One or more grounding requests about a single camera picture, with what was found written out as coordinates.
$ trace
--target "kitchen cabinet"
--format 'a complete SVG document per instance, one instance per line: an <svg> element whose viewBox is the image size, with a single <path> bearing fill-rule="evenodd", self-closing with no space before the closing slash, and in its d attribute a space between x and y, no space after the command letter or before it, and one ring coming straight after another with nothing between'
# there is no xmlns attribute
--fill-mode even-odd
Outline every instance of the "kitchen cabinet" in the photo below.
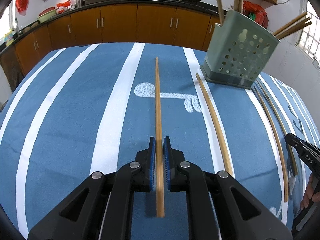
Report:
<svg viewBox="0 0 320 240"><path fill-rule="evenodd" d="M102 43L100 7L71 14L77 45Z"/></svg>
<svg viewBox="0 0 320 240"><path fill-rule="evenodd" d="M20 73L20 63L14 46L9 46L1 53L0 65L7 77L11 90L14 91L23 78Z"/></svg>
<svg viewBox="0 0 320 240"><path fill-rule="evenodd" d="M210 18L210 22L209 22L209 25L208 25L208 28L207 28L207 32L206 32L206 35L205 35L205 38L204 38L204 43L203 43L203 46L202 46L202 50L203 51L207 51L208 50L208 47L209 47L209 44L210 44L210 41L211 41L211 38L212 38L212 34L213 34L213 31L214 31L214 26L216 23L220 23L220 19L218 16L211 16Z"/></svg>
<svg viewBox="0 0 320 240"><path fill-rule="evenodd" d="M39 57L42 59L45 55L52 51L48 27L47 25L44 25L36 29L33 33L35 35Z"/></svg>
<svg viewBox="0 0 320 240"><path fill-rule="evenodd" d="M176 7L139 4L137 42L173 45Z"/></svg>
<svg viewBox="0 0 320 240"><path fill-rule="evenodd" d="M15 49L21 63L22 72L27 75L40 60L34 34L30 33L24 37L15 45Z"/></svg>
<svg viewBox="0 0 320 240"><path fill-rule="evenodd" d="M48 24L52 49L68 48L76 45L70 15L56 19Z"/></svg>
<svg viewBox="0 0 320 240"><path fill-rule="evenodd" d="M175 19L175 46L202 49L210 15L177 8Z"/></svg>
<svg viewBox="0 0 320 240"><path fill-rule="evenodd" d="M135 42L137 4L100 7L102 42Z"/></svg>

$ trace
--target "countertop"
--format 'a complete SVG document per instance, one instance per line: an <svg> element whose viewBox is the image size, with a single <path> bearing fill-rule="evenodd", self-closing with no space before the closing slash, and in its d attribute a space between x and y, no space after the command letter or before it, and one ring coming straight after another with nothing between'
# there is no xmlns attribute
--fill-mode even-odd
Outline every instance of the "countertop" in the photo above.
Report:
<svg viewBox="0 0 320 240"><path fill-rule="evenodd" d="M13 46L17 42L19 42L21 39L23 39L25 36L27 36L28 34L33 32L34 30L36 30L37 28L40 28L41 26L46 25L47 23L52 22L60 17L66 16L66 15L69 15L71 13L78 12L81 10L90 9L90 8L100 7L100 6L104 6L104 5L124 4L124 3L149 3L149 4L177 6L177 7L181 7L181 8L191 9L191 10L195 10L198 12L219 16L218 7L211 5L211 4L204 3L204 2L189 3L189 2L179 1L179 0L109 0L109 1L84 5L79 8L69 10L69 11L61 13L61 14L57 14L57 15L51 17L49 20L45 21L44 23L39 23L36 27L33 27L31 30L27 31L23 35L20 35L19 37L17 36L17 34L15 34L13 36L14 41L10 46ZM1 44L0 45L0 55L10 46L6 47L5 43Z"/></svg>

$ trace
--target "blue tablecloth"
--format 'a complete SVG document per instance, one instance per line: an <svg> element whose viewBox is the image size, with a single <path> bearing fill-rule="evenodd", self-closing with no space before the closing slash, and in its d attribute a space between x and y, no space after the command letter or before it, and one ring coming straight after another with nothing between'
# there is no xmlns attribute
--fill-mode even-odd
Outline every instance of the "blue tablecloth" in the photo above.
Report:
<svg viewBox="0 0 320 240"><path fill-rule="evenodd" d="M0 203L23 236L93 171L132 161L155 136L155 57L159 58L162 134L204 171L223 170L217 136L196 73L205 52L156 44L107 43L50 52L25 77L0 114ZM318 147L319 133L295 90L259 77L293 132ZM289 228L310 170L294 152L294 177L271 108L289 175L289 201L268 119L251 90L204 81L222 125L235 178ZM184 193L136 193L132 239L188 239Z"/></svg>

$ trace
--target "white printed design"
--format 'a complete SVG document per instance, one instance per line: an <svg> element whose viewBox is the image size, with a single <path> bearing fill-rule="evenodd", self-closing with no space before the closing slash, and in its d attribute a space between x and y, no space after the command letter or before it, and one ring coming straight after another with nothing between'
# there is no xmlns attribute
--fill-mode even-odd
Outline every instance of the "white printed design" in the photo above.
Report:
<svg viewBox="0 0 320 240"><path fill-rule="evenodd" d="M134 94L142 98L155 98L156 97L155 91L156 91L156 87L154 86L154 84L151 84L148 82L140 83L134 88ZM193 108L199 113L202 112L201 107L198 104L198 97L195 95L180 94L180 93L160 93L160 97L184 99L184 107L186 108L188 113L192 113Z"/></svg>

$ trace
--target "red package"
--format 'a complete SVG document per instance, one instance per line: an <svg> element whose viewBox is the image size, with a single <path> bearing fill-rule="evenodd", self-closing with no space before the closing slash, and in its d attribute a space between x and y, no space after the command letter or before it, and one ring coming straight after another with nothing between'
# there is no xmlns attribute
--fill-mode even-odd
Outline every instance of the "red package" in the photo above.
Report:
<svg viewBox="0 0 320 240"><path fill-rule="evenodd" d="M16 8L19 14L25 12L28 8L29 0L16 0Z"/></svg>

